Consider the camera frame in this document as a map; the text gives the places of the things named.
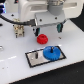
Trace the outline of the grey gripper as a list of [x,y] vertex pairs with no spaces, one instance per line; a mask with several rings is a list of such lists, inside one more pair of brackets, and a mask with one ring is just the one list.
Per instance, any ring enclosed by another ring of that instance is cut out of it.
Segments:
[[39,35],[40,28],[42,27],[48,27],[52,25],[57,25],[57,31],[62,32],[63,24],[68,20],[68,18],[65,16],[64,12],[61,12],[60,15],[54,16],[50,12],[38,12],[35,14],[35,28],[34,28],[34,34],[35,36]]

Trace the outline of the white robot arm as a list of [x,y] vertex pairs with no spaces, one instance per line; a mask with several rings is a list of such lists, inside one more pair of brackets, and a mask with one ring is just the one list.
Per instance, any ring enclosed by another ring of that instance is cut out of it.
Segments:
[[19,0],[19,19],[32,26],[35,35],[42,27],[51,25],[61,32],[63,24],[72,18],[73,7],[71,0]]

